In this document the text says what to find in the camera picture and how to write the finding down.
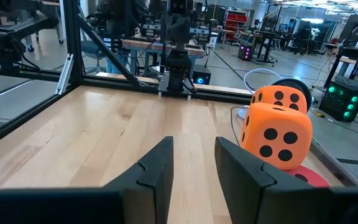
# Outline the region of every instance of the blue led light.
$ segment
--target blue led light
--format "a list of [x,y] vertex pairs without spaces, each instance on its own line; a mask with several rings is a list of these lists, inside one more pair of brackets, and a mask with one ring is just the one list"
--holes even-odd
[[197,83],[198,83],[198,84],[203,84],[203,83],[204,83],[204,79],[203,79],[203,78],[197,78]]

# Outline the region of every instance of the workbench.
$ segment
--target workbench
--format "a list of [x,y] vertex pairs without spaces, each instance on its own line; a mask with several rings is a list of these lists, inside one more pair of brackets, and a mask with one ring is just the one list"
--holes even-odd
[[232,30],[224,30],[224,29],[212,29],[212,32],[217,32],[217,33],[222,33],[223,34],[223,41],[222,41],[222,45],[221,48],[223,49],[223,45],[226,41],[226,35],[227,34],[234,34],[234,31]]
[[[140,41],[140,40],[123,40],[122,46],[128,50],[131,50],[131,73],[135,74],[136,72],[136,61],[138,59],[137,52],[145,52],[145,76],[147,76],[148,68],[149,68],[149,58],[150,54],[162,54],[163,45],[160,43],[153,43],[147,41]],[[204,50],[203,49],[194,49],[185,47],[185,50],[189,52],[189,58],[191,60],[191,70],[190,70],[190,77],[193,77],[193,70],[194,64],[196,63],[197,58],[204,57]],[[166,54],[169,54],[171,51],[171,45],[167,44],[165,48]]]
[[[173,136],[168,222],[231,223],[214,159],[216,136],[236,141],[231,106],[79,86],[0,140],[0,188],[102,186]],[[312,153],[303,165],[341,185]]]

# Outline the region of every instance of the gray floor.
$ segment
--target gray floor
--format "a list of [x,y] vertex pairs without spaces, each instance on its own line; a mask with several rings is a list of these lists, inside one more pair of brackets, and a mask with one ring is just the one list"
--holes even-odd
[[[61,69],[67,55],[67,47],[66,43],[60,45],[57,42],[55,31],[41,31],[39,44],[35,42],[34,36],[32,38],[35,52],[25,53],[26,57],[41,68]],[[209,56],[205,56],[205,58],[196,61],[197,64],[204,65],[208,60],[208,67],[212,73],[210,85],[245,89],[242,77],[244,77],[248,71],[255,68],[267,68],[277,72],[284,78],[299,79],[308,86],[317,84],[322,86],[325,81],[325,76],[329,71],[329,66],[331,66],[330,63],[326,63],[328,61],[327,56],[294,56],[291,52],[279,50],[274,50],[271,54],[271,56],[276,57],[278,60],[278,63],[276,63],[274,67],[270,64],[256,65],[254,62],[244,62],[239,60],[236,56],[233,56],[237,51],[238,48],[235,46],[229,47],[225,45],[224,49],[221,49],[220,45],[217,45],[214,52],[211,51]],[[96,60],[92,58],[83,56],[83,60],[86,67],[96,65]],[[144,58],[139,59],[140,66],[143,66],[143,60]],[[100,60],[100,65],[105,67],[106,60]],[[270,85],[276,80],[278,80],[278,77],[266,71],[255,72],[247,78],[247,81],[254,88]],[[21,78],[0,76],[0,91],[24,81],[25,80]],[[0,122],[9,121],[35,106],[37,103],[52,96],[55,92],[55,88],[56,83],[31,81],[8,93],[0,95]],[[313,95],[317,99],[320,99],[322,93],[319,90],[314,90]],[[332,124],[326,119],[317,118],[313,113],[310,113],[310,118],[313,122],[314,137],[334,157],[358,161],[357,133]],[[358,131],[358,124],[339,124]],[[358,178],[358,165],[345,164],[345,166]]]

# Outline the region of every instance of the robotic arm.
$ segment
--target robotic arm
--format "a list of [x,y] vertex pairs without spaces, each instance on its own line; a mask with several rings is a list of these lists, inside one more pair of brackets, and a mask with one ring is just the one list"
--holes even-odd
[[13,70],[21,61],[25,46],[21,40],[42,29],[54,29],[59,20],[46,13],[41,0],[0,0],[1,12],[29,10],[31,19],[9,28],[0,27],[0,64],[3,70]]

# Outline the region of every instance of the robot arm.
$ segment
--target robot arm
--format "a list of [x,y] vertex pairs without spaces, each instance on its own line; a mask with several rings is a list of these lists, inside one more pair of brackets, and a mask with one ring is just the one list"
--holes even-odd
[[0,27],[0,50],[14,49],[23,53],[22,44],[17,45],[21,39],[42,29],[53,29],[59,23],[57,17],[45,12],[41,0],[0,0],[0,11],[12,12],[18,9],[32,11],[32,18],[9,28]]

